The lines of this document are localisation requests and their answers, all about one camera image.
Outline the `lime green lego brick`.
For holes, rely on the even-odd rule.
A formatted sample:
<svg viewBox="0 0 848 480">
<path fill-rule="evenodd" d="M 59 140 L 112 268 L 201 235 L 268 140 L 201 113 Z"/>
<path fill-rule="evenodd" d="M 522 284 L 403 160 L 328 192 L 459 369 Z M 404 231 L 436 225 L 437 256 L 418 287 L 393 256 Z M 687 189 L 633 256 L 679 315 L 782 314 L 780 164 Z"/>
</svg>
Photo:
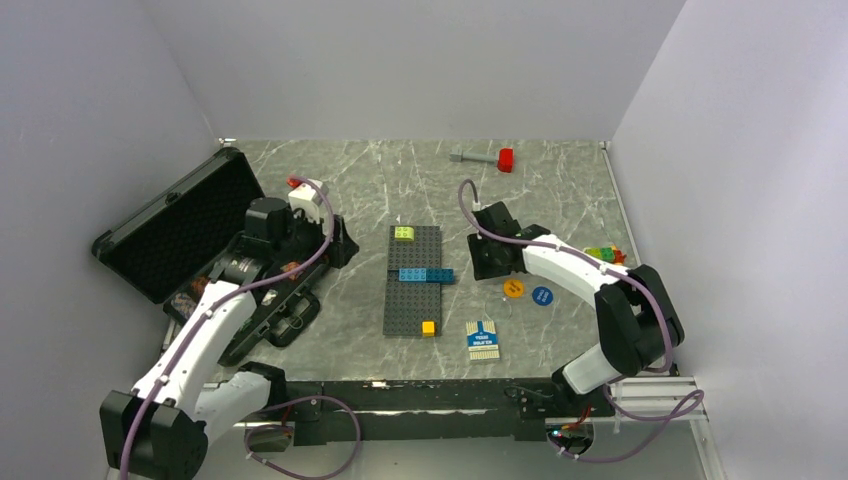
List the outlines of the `lime green lego brick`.
<svg viewBox="0 0 848 480">
<path fill-rule="evenodd" d="M 393 238 L 400 242 L 412 242 L 415 240 L 415 229 L 411 226 L 395 226 Z"/>
</svg>

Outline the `black poker chip case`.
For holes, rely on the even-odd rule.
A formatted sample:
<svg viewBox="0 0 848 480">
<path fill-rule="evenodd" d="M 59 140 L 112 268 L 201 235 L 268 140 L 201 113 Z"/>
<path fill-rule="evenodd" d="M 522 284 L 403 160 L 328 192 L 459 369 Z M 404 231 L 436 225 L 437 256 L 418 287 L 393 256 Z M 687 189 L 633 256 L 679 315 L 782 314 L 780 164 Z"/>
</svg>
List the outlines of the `black poker chip case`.
<svg viewBox="0 0 848 480">
<path fill-rule="evenodd" d="M 321 309 L 314 286 L 332 267 L 296 261 L 293 211 L 287 200 L 264 194 L 246 156 L 224 147 L 98 237 L 93 256 L 184 325 L 207 284 L 250 284 L 290 272 L 253 291 L 257 307 L 219 358 L 236 366 L 262 341 L 289 346 Z"/>
</svg>

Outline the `small yellow lego brick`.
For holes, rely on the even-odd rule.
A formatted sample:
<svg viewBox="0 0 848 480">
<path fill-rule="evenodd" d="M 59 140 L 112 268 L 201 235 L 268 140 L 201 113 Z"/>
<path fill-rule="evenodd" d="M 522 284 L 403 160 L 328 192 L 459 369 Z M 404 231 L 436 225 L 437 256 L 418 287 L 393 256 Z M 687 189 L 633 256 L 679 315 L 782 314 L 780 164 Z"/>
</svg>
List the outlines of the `small yellow lego brick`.
<svg viewBox="0 0 848 480">
<path fill-rule="evenodd" d="M 434 321 L 422 322 L 421 335 L 423 337 L 434 337 L 436 335 L 436 323 Z"/>
</svg>

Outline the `blue texas holdem card box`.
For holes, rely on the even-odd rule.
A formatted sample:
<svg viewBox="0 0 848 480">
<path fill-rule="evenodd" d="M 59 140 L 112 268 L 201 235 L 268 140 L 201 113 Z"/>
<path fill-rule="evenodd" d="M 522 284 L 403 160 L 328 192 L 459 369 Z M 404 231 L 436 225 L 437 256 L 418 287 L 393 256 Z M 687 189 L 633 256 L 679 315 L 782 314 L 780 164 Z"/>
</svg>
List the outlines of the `blue texas holdem card box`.
<svg viewBox="0 0 848 480">
<path fill-rule="evenodd" d="M 471 361 L 499 360 L 501 358 L 496 325 L 492 320 L 467 322 L 466 344 Z"/>
</svg>

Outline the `blue small blind button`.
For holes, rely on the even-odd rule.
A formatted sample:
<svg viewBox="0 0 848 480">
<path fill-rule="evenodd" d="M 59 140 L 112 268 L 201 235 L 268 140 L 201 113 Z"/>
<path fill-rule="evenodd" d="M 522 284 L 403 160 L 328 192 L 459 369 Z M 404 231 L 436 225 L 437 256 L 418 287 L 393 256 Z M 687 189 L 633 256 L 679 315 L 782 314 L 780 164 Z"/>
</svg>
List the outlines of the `blue small blind button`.
<svg viewBox="0 0 848 480">
<path fill-rule="evenodd" d="M 548 306 L 554 300 L 553 292 L 546 286 L 537 286 L 532 291 L 533 302 L 539 306 Z"/>
</svg>

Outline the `lower grey lego baseplate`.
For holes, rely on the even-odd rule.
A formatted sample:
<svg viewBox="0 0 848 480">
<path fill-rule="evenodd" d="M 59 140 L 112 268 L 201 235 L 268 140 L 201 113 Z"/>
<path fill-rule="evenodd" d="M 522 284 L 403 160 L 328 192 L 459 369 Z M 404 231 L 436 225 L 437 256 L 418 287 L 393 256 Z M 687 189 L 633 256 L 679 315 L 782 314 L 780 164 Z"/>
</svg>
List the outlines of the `lower grey lego baseplate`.
<svg viewBox="0 0 848 480">
<path fill-rule="evenodd" d="M 387 272 L 382 322 L 385 336 L 423 337 L 421 323 L 424 321 L 434 321 L 435 336 L 439 336 L 442 319 L 440 284 L 400 282 L 397 271 Z"/>
</svg>

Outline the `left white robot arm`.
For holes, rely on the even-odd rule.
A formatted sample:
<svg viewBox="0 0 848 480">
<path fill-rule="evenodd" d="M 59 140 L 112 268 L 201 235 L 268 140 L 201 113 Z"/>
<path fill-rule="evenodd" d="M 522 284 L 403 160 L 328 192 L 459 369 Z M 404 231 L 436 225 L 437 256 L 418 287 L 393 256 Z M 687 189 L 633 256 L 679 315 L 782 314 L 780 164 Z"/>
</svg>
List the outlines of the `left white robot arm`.
<svg viewBox="0 0 848 480">
<path fill-rule="evenodd" d="M 253 413 L 272 420 L 296 404 L 285 372 L 267 364 L 250 362 L 213 391 L 204 384 L 239 334 L 265 330 L 255 317 L 283 308 L 286 285 L 317 266 L 345 266 L 348 245 L 322 193 L 254 201 L 175 342 L 130 391 L 111 391 L 100 406 L 107 459 L 120 478 L 192 479 L 234 424 Z"/>
</svg>

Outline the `grey cylinder tool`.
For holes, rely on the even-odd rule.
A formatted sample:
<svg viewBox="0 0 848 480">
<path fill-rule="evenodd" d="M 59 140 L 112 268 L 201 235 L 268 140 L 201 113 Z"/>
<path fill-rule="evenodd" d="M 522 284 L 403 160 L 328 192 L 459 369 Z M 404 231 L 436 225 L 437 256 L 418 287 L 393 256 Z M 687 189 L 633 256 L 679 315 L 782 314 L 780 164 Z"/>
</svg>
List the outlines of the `grey cylinder tool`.
<svg viewBox="0 0 848 480">
<path fill-rule="evenodd" d="M 464 162 L 464 161 L 472 161 L 472 162 L 480 162 L 480 163 L 490 163 L 497 164 L 499 158 L 497 156 L 471 153 L 471 152 L 452 152 L 449 154 L 449 160 L 452 162 Z"/>
</svg>

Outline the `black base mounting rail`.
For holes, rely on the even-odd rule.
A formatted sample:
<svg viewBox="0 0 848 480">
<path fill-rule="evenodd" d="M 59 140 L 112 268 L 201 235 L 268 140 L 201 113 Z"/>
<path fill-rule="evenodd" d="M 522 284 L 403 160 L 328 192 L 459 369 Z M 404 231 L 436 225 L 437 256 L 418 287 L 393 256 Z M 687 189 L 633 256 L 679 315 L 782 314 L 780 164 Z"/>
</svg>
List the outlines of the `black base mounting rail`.
<svg viewBox="0 0 848 480">
<path fill-rule="evenodd" d="M 613 417 L 603 394 L 567 400 L 547 377 L 454 380 L 291 381 L 301 405 L 252 413 L 250 426 L 287 423 L 297 446 L 330 442 L 509 437 L 543 441 L 550 429 Z"/>
</svg>

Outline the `orange big blind button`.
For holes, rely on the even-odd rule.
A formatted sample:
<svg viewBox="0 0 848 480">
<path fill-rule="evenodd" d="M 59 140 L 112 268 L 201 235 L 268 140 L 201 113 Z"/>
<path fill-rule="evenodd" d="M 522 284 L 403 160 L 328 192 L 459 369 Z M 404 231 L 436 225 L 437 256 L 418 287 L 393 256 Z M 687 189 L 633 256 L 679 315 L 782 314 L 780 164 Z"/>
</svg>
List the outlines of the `orange big blind button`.
<svg viewBox="0 0 848 480">
<path fill-rule="evenodd" d="M 520 298 L 525 294 L 524 283 L 519 279 L 507 279 L 503 283 L 504 295 L 508 298 Z"/>
</svg>

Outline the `colourful lego toy car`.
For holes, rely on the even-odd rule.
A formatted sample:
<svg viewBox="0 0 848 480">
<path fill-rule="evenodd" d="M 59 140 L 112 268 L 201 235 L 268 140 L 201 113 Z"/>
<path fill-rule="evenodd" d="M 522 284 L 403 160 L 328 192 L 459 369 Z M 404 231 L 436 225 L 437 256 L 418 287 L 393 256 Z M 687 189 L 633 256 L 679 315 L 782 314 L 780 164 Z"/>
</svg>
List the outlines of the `colourful lego toy car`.
<svg viewBox="0 0 848 480">
<path fill-rule="evenodd" d="M 583 249 L 583 252 L 595 259 L 615 265 L 623 265 L 627 259 L 627 255 L 615 245 L 587 247 Z"/>
</svg>

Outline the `dark blue lego brick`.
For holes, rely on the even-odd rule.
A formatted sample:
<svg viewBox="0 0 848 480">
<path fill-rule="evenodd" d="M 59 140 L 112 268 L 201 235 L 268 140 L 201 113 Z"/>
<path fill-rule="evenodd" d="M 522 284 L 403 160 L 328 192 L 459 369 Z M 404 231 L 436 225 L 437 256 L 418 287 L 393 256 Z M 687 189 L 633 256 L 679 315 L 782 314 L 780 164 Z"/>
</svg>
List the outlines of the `dark blue lego brick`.
<svg viewBox="0 0 848 480">
<path fill-rule="evenodd" d="M 453 284 L 455 273 L 452 268 L 428 268 L 425 271 L 425 281 L 428 283 Z"/>
</svg>

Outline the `upper grey lego baseplate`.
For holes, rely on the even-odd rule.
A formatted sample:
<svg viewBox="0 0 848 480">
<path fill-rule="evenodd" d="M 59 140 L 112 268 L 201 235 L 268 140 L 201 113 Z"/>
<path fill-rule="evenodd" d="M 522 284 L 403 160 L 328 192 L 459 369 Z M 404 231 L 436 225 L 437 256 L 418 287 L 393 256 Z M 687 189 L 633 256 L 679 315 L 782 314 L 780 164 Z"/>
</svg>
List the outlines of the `upper grey lego baseplate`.
<svg viewBox="0 0 848 480">
<path fill-rule="evenodd" d="M 398 237 L 398 229 L 411 229 L 412 239 Z M 442 238 L 439 226 L 391 225 L 388 228 L 387 269 L 441 268 Z"/>
</svg>

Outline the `red block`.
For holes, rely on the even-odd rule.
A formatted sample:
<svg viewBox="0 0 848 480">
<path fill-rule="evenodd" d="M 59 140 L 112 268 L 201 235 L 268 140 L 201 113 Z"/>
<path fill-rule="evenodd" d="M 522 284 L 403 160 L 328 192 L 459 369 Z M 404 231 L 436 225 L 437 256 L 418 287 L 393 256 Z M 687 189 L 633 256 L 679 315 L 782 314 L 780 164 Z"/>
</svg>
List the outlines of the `red block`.
<svg viewBox="0 0 848 480">
<path fill-rule="evenodd" d="M 500 172 L 511 173 L 514 168 L 514 150 L 512 148 L 502 148 L 498 152 L 496 166 Z"/>
</svg>

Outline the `light blue lego brick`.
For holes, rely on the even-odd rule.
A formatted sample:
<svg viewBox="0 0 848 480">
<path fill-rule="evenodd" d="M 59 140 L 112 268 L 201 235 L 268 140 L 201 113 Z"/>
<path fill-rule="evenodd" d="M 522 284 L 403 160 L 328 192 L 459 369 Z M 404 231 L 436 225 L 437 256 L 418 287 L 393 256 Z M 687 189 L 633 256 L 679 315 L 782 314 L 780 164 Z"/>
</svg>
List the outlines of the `light blue lego brick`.
<svg viewBox="0 0 848 480">
<path fill-rule="evenodd" d="M 400 268 L 398 270 L 398 280 L 408 283 L 426 283 L 427 268 Z"/>
</svg>

